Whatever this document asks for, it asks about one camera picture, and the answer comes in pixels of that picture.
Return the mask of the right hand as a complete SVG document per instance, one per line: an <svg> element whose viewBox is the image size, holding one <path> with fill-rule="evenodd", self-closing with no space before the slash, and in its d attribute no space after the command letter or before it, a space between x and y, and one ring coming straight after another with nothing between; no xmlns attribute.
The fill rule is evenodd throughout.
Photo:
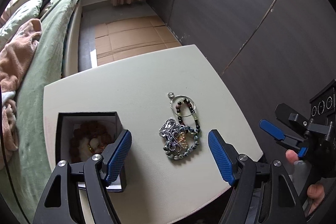
<svg viewBox="0 0 336 224"><path fill-rule="evenodd" d="M298 155L291 149L285 153L286 159L294 166L294 172L291 175L294 187L300 194L307 181L310 171L310 165L300 160ZM307 188L307 197L310 199L310 208L307 215L310 215L325 197L325 190L322 184L312 184Z"/></svg>

